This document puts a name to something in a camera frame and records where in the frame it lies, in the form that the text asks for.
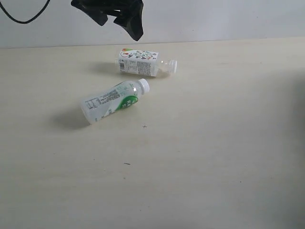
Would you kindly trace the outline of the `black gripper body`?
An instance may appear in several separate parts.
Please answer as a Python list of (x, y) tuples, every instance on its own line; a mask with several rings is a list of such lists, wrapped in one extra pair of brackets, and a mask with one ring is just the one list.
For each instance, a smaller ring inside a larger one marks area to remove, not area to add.
[(71, 5), (87, 10), (134, 10), (143, 6), (142, 0), (72, 0)]

